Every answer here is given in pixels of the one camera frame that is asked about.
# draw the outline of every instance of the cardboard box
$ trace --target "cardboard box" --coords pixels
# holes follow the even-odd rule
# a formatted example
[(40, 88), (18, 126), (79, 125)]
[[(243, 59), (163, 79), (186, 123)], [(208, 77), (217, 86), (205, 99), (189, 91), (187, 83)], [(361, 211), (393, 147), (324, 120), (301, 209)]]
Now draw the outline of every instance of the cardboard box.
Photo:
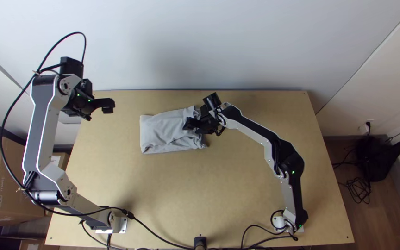
[[(22, 181), (24, 146), (3, 138), (3, 148), (13, 173)], [(0, 225), (18, 224), (44, 216), (42, 208), (33, 204), (23, 192), (17, 190), (18, 185), (8, 173), (0, 152)]]
[[(58, 165), (62, 170), (66, 171), (67, 163), (69, 163), (70, 156), (66, 153), (53, 153), (51, 161)], [(52, 216), (52, 213), (44, 210), (44, 216)]]
[(45, 245), (44, 240), (22, 240), (19, 250), (59, 250), (60, 246)]

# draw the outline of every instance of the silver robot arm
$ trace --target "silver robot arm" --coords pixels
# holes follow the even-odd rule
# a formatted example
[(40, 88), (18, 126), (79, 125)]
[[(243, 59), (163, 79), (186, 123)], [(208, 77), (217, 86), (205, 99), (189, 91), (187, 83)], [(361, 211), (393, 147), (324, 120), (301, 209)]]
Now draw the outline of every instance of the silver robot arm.
[(277, 231), (294, 234), (303, 231), (308, 213), (303, 209), (300, 177), (304, 170), (304, 161), (293, 145), (279, 138), (276, 133), (246, 118), (242, 112), (230, 103), (222, 103), (216, 93), (203, 99), (199, 120), (188, 118), (183, 129), (196, 130), (196, 133), (220, 136), (225, 128), (237, 129), (264, 147), (265, 161), (273, 174), (280, 180), (285, 200), (285, 209), (281, 216), (271, 218)]
[[(69, 116), (90, 120), (92, 111), (99, 107), (104, 113), (112, 113), (115, 102), (92, 96), (92, 83), (82, 79), (81, 62), (62, 57), (61, 63), (60, 74), (39, 75), (32, 80), (31, 99), (35, 107), (23, 159), (23, 184), (35, 203), (81, 215), (106, 207), (78, 194), (66, 172), (51, 161), (58, 116), (64, 111)], [(79, 217), (97, 233), (126, 231), (128, 217), (116, 216), (113, 209)]]

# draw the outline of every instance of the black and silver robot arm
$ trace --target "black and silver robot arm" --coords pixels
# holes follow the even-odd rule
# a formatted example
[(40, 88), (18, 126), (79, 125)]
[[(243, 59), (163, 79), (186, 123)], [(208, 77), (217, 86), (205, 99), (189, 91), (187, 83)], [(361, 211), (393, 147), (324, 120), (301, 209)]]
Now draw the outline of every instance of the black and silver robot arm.
[[(83, 64), (62, 57), (60, 73), (39, 75), (31, 83), (34, 111), (24, 152), (23, 185), (35, 203), (58, 207), (70, 214), (92, 213), (98, 206), (77, 192), (66, 172), (51, 161), (60, 111), (88, 121), (91, 113), (101, 108), (112, 113), (115, 102), (110, 98), (95, 99), (92, 83), (83, 79)], [(97, 233), (125, 233), (127, 217), (117, 217), (112, 209), (80, 216)]]
[(183, 129), (194, 130), (196, 133), (219, 136), (225, 128), (237, 129), (264, 147), (265, 161), (280, 179), (281, 189), (286, 208), (280, 217), (276, 217), (273, 225), (295, 233), (302, 230), (308, 219), (308, 213), (303, 209), (300, 177), (304, 169), (304, 161), (293, 145), (280, 139), (274, 132), (246, 118), (242, 112), (229, 103), (221, 103), (216, 93), (203, 99), (199, 120), (188, 118)]

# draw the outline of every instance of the metal bracket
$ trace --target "metal bracket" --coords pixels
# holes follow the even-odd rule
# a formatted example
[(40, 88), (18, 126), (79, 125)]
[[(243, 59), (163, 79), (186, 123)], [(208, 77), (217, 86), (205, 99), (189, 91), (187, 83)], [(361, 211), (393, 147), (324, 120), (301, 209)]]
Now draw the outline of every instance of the metal bracket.
[[(274, 227), (276, 227), (276, 228), (283, 228), (286, 225), (288, 227), (288, 229), (285, 232), (289, 232), (289, 233), (293, 234), (292, 225), (288, 221), (286, 221), (283, 218), (283, 216), (273, 216), (272, 223), (273, 223)], [(276, 232), (281, 232), (283, 230), (284, 229), (275, 229)], [(303, 231), (304, 230), (303, 230), (303, 226), (302, 226), (296, 231), (296, 233), (303, 232)]]
[(97, 229), (95, 230), (95, 233), (126, 233), (127, 217), (111, 216), (109, 218), (109, 222), (112, 226), (112, 229)]

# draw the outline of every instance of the power outlet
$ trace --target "power outlet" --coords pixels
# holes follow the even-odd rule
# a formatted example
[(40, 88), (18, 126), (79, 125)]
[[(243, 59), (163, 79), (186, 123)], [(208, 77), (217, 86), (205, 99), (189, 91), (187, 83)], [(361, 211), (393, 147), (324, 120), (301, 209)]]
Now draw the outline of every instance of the power outlet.
[(359, 126), (359, 127), (357, 128), (357, 130), (359, 131), (359, 133), (360, 133), (361, 135), (367, 135), (368, 132), (370, 132), (370, 130), (371, 130), (371, 126), (372, 126), (372, 124), (373, 124), (373, 121), (374, 121), (373, 119), (368, 119), (367, 121), (365, 121), (364, 124), (362, 124), (361, 126)]

